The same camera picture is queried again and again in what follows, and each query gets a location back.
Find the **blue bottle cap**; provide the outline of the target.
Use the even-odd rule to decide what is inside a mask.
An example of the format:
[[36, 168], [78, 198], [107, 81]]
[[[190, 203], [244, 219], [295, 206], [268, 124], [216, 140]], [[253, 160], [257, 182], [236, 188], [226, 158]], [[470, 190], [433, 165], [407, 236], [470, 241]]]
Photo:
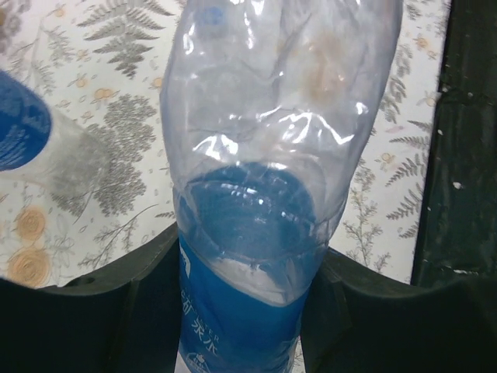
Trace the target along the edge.
[[219, 39], [228, 33], [228, 23], [223, 7], [209, 5], [196, 10], [196, 28], [204, 39]]

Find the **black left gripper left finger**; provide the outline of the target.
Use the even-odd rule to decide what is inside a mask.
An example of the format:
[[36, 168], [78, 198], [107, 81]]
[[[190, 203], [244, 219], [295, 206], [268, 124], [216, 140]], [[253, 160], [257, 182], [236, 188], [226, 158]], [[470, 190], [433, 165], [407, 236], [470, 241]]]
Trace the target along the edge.
[[181, 326], [175, 225], [63, 287], [1, 282], [3, 372], [171, 372]]

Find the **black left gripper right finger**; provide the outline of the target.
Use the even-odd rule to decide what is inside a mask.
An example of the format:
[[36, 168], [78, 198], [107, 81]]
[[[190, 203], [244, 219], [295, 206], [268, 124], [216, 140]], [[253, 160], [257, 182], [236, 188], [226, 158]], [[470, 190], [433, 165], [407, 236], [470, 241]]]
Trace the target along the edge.
[[421, 288], [329, 249], [301, 323], [308, 372], [494, 372], [496, 282]]

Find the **blue label water bottle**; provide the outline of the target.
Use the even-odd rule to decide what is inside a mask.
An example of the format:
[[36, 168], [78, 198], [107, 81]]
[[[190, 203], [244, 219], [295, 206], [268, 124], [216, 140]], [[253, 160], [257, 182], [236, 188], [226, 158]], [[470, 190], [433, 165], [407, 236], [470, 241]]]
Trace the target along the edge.
[[104, 144], [1, 71], [1, 176], [66, 197], [91, 193], [109, 170]]
[[[204, 39], [196, 10], [223, 7]], [[178, 372], [289, 372], [395, 55], [400, 1], [189, 1], [160, 94]]]

